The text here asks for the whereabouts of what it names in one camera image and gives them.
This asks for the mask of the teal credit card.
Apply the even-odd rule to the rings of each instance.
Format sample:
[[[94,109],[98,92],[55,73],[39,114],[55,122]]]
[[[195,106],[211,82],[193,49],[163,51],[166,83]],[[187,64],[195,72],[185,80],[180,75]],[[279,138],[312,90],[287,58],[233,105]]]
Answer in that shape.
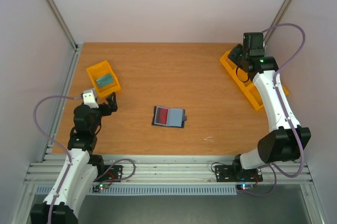
[[[102,88],[108,86],[109,84],[113,84],[114,78],[111,74],[105,74],[105,75],[97,78],[95,81],[96,81],[97,87],[102,89]]]

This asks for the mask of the blue leather card holder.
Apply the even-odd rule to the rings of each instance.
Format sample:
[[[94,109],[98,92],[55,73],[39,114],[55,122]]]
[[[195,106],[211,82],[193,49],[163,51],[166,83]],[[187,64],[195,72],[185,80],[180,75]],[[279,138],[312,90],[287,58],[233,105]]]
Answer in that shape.
[[[185,114],[185,109],[181,108],[168,108],[168,116],[167,116],[167,123],[166,125],[161,125],[161,124],[155,124],[155,112],[156,112],[156,107],[154,107],[153,110],[153,118],[152,118],[152,125],[153,126],[163,126],[167,128],[184,128],[185,126],[185,121],[187,120],[187,116]]]

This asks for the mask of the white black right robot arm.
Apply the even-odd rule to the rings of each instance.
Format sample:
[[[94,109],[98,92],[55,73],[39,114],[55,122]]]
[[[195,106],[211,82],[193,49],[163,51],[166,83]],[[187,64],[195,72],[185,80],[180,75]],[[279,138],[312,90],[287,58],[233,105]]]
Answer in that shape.
[[[304,167],[304,148],[311,138],[310,129],[302,127],[290,108],[283,91],[279,67],[275,58],[265,56],[261,32],[243,34],[243,43],[234,47],[228,58],[237,68],[247,73],[248,79],[256,87],[267,115],[269,133],[247,153],[239,154],[233,160],[232,173],[244,180],[264,165],[274,165],[278,161],[300,160],[296,173],[286,177],[297,177]]]

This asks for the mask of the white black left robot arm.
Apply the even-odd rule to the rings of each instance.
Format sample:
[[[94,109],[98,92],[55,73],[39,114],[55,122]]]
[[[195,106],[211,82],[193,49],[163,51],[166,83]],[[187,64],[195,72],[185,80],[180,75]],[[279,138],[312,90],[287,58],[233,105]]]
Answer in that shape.
[[[31,223],[78,223],[78,214],[90,185],[102,180],[106,167],[102,156],[93,154],[102,117],[117,111],[116,94],[102,104],[93,90],[84,91],[83,102],[74,109],[74,126],[65,148],[66,159],[51,191],[42,203],[32,206]]]

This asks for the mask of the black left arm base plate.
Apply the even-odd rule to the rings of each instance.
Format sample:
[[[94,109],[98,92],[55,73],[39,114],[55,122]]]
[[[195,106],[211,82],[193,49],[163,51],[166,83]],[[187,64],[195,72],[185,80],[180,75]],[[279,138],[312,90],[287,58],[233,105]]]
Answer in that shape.
[[[114,165],[112,166],[106,174],[104,174],[99,179],[95,179],[95,182],[119,182],[123,175],[123,166]]]

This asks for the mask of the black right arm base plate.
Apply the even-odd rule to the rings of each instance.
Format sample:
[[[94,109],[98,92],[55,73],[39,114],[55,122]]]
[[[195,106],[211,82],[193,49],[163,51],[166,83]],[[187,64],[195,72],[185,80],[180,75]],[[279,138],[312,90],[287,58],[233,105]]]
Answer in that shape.
[[[238,170],[232,165],[216,165],[217,182],[262,182],[262,174],[257,169]]]

